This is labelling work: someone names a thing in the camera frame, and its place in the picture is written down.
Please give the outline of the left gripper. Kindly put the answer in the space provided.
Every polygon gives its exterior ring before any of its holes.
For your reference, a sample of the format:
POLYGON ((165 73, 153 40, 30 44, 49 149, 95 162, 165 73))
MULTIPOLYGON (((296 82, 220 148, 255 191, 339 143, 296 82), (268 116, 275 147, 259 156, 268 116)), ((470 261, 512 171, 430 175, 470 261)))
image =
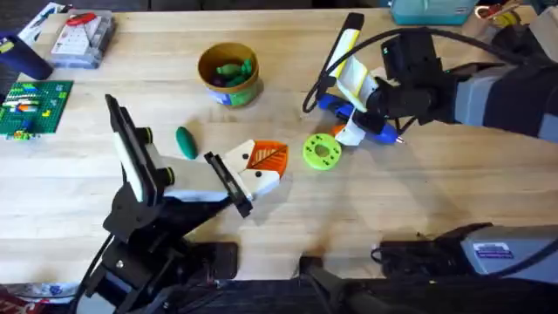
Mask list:
POLYGON ((116 149, 123 183, 103 227, 123 243, 182 238, 229 206, 247 217, 289 159, 289 147, 274 140, 247 140, 224 159, 209 152, 204 163, 162 156, 153 145, 116 149))

